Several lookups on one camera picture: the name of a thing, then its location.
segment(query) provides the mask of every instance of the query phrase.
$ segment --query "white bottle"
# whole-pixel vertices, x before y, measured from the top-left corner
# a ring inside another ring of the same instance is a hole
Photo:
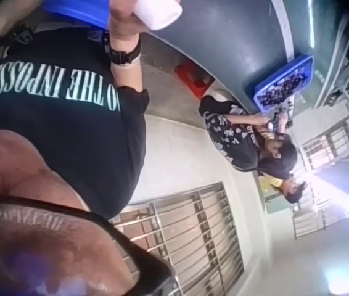
[[[176,0],[138,0],[134,13],[150,30],[161,30],[177,20],[183,8]]]

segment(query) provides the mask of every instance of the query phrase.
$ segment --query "blue container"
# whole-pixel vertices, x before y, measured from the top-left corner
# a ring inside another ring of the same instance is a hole
[[[302,74],[306,77],[306,79],[296,89],[294,89],[292,94],[305,89],[313,78],[313,64],[313,56],[302,54],[259,83],[254,89],[253,99],[261,112],[267,113],[274,108],[274,106],[264,106],[260,101],[260,96],[262,96],[266,91],[280,86],[281,83],[285,82],[285,80],[292,75]]]
[[[99,28],[108,27],[109,0],[46,0],[44,8]]]

